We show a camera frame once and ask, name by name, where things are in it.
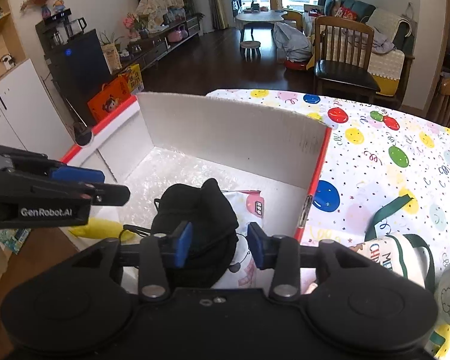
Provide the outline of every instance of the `cabinet handle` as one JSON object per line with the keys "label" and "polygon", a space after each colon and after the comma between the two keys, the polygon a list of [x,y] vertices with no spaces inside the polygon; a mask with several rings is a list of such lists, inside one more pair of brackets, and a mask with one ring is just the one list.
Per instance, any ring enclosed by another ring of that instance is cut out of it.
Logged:
{"label": "cabinet handle", "polygon": [[7,106],[5,105],[5,103],[2,100],[2,96],[0,96],[0,102],[2,103],[3,107],[5,108],[5,111],[7,110]]}

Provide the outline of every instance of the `balloon print tablecloth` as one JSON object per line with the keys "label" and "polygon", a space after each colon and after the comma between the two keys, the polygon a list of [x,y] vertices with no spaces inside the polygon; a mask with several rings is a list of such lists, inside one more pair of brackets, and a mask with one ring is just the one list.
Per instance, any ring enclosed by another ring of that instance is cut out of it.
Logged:
{"label": "balloon print tablecloth", "polygon": [[[363,242],[373,214],[402,195],[413,200],[376,226],[378,236],[418,234],[430,245],[436,280],[450,262],[450,129],[370,104],[305,93],[217,90],[225,99],[281,107],[332,127],[301,243]],[[302,289],[314,279],[302,270]]]}

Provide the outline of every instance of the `green balloon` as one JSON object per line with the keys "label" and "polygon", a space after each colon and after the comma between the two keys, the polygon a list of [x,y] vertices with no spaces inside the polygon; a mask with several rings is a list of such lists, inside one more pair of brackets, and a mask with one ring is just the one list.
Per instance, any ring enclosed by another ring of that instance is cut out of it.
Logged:
{"label": "green balloon", "polygon": [[372,119],[375,119],[377,122],[383,122],[383,115],[378,111],[370,112],[370,116]]}
{"label": "green balloon", "polygon": [[399,147],[390,146],[390,148],[388,149],[388,155],[390,156],[391,160],[395,162],[395,164],[397,164],[399,167],[408,167],[408,157]]}

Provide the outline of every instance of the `red pillow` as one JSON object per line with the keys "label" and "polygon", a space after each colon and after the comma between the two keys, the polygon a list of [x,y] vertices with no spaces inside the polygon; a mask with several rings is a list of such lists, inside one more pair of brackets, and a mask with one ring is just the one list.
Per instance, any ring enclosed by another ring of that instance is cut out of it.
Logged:
{"label": "red pillow", "polygon": [[357,15],[354,11],[352,11],[351,9],[345,8],[345,7],[340,7],[340,9],[338,10],[338,12],[335,16],[341,17],[342,19],[348,19],[348,20],[353,20],[353,21],[356,21],[356,18],[357,18]]}

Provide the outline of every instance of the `glass kettle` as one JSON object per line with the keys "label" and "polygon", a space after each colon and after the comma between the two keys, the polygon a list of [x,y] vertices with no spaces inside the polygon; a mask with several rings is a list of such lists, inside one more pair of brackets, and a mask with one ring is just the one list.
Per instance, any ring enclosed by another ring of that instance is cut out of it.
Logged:
{"label": "glass kettle", "polygon": [[64,23],[65,31],[67,32],[67,37],[69,40],[76,38],[83,34],[83,30],[87,27],[87,22],[84,18],[69,21]]}

